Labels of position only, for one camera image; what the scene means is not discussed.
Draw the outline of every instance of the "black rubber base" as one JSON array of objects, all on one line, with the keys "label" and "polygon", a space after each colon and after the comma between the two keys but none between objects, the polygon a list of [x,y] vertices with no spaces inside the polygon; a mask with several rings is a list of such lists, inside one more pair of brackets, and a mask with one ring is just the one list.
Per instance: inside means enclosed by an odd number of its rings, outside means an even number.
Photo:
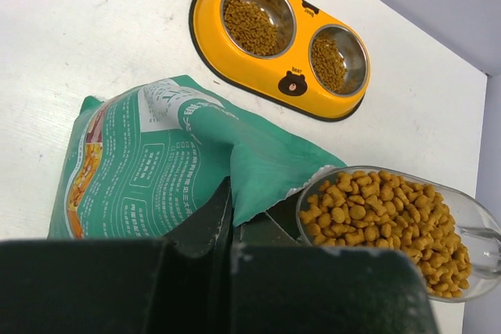
[{"label": "black rubber base", "polygon": [[194,22],[193,22],[193,16],[194,16],[194,13],[195,13],[195,6],[196,6],[196,2],[197,1],[198,0],[192,0],[191,6],[189,7],[189,19],[188,19],[189,35],[191,36],[191,41],[193,42],[193,46],[195,47],[196,52],[198,53],[198,56],[202,59],[202,61],[204,62],[204,64],[207,66],[207,68],[209,70],[211,70],[212,73],[215,74],[216,76],[218,76],[220,79],[222,79],[223,81],[226,81],[230,85],[236,86],[237,88],[243,89],[243,90],[245,90],[247,92],[250,92],[252,94],[255,94],[255,95],[259,95],[260,97],[262,97],[264,99],[267,99],[268,101],[277,103],[277,104],[279,104],[281,106],[284,106],[284,107],[286,107],[288,109],[297,111],[299,113],[302,113],[303,115],[306,115],[307,117],[312,117],[313,119],[316,119],[316,120],[329,121],[329,122],[341,121],[341,120],[344,120],[344,119],[350,117],[351,115],[353,115],[355,113],[356,110],[359,109],[359,107],[362,104],[362,101],[363,101],[363,99],[364,99],[365,96],[363,96],[360,99],[360,101],[356,104],[356,106],[353,107],[353,110],[351,110],[349,113],[347,113],[346,115],[344,115],[342,117],[337,117],[335,119],[332,119],[332,118],[329,118],[329,117],[319,117],[318,115],[315,115],[314,113],[309,113],[308,111],[304,111],[302,109],[298,109],[296,106],[292,106],[291,104],[289,104],[287,102],[283,102],[283,101],[280,101],[278,99],[274,99],[272,97],[267,96],[266,94],[260,93],[260,92],[258,92],[256,90],[252,89],[252,88],[249,88],[246,85],[243,85],[243,84],[241,84],[239,82],[230,80],[224,74],[222,74],[221,72],[219,72],[218,70],[216,70],[214,68],[214,66],[212,66],[212,64],[207,60],[207,58],[205,57],[205,55],[202,53],[202,50],[200,49],[200,46],[198,45],[198,41],[196,40],[196,35],[195,35],[195,26],[194,26]]}]

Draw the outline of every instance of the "black bear print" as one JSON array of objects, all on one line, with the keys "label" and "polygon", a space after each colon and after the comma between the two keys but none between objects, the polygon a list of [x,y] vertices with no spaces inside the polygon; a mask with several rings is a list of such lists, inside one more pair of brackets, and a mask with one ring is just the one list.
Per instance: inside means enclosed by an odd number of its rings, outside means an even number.
[{"label": "black bear print", "polygon": [[306,85],[304,74],[296,75],[289,70],[285,77],[279,82],[279,90],[283,94],[292,95],[294,97],[303,95],[306,93],[306,89],[308,89],[308,86]]}]

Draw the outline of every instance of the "double pet bowl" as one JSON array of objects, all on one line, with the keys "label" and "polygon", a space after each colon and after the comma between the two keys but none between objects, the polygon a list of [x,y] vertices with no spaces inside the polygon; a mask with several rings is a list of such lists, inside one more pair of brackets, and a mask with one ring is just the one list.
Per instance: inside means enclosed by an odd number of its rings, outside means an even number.
[{"label": "double pet bowl", "polygon": [[[225,24],[231,1],[252,3],[269,18],[277,35],[273,55],[256,55],[233,38]],[[218,77],[293,110],[341,120],[357,110],[365,95],[369,57],[360,37],[304,0],[193,0],[189,24],[200,58]],[[317,38],[335,41],[344,60],[342,79],[349,86],[342,94],[323,83],[314,68]]]}]

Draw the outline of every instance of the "kibble in bowl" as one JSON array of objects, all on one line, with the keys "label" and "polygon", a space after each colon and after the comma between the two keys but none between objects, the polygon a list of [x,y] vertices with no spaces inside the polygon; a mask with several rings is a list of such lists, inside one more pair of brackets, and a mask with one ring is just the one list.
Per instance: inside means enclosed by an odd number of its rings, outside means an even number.
[{"label": "kibble in bowl", "polygon": [[287,0],[223,0],[221,18],[232,41],[255,57],[279,56],[294,41],[296,23]]},{"label": "kibble in bowl", "polygon": [[317,31],[310,45],[310,63],[319,83],[335,95],[354,95],[369,73],[362,43],[341,25],[328,25]]},{"label": "kibble in bowl", "polygon": [[464,193],[412,175],[335,170],[303,191],[297,223],[309,245],[406,253],[436,300],[467,301],[500,279],[500,229],[492,215]]}]

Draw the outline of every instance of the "white tabletop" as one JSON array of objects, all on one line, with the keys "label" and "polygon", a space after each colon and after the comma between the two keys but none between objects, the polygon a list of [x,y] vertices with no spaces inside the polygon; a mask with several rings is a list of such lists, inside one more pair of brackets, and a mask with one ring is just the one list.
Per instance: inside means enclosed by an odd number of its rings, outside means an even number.
[{"label": "white tabletop", "polygon": [[[0,239],[47,234],[71,126],[86,95],[109,98],[189,74],[348,164],[416,174],[474,196],[486,76],[378,0],[308,0],[353,27],[372,79],[358,112],[323,123],[213,75],[189,39],[191,0],[1,0]],[[433,303],[443,333],[463,304]]]}]

